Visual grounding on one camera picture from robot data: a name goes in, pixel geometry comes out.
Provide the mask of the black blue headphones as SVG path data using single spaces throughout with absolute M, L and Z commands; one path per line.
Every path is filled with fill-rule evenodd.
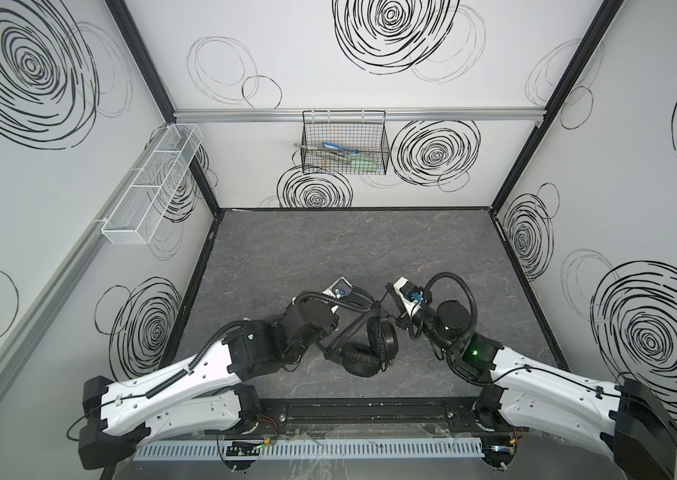
M 349 339 L 364 326 L 366 342 Z M 340 364 L 350 375 L 370 378 L 385 371 L 399 352 L 398 336 L 387 312 L 376 304 L 368 314 L 357 318 L 330 345 L 318 343 L 325 360 Z

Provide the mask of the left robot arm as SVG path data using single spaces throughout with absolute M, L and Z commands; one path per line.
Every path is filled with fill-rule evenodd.
M 360 315 L 370 301 L 338 288 L 304 291 L 280 314 L 232 321 L 190 358 L 144 376 L 86 380 L 78 456 L 85 470 L 112 467 L 162 438 L 198 430 L 248 429 L 258 398 L 246 381 L 292 365 L 338 327 L 338 310 Z

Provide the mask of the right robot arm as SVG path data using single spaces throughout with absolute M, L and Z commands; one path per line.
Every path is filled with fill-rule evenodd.
M 424 286 L 392 285 L 413 338 L 426 337 L 448 369 L 479 388 L 472 411 L 484 430 L 528 428 L 601 454 L 631 479 L 672 479 L 677 423 L 644 384 L 589 379 L 536 362 L 477 331 L 477 305 L 451 272 Z

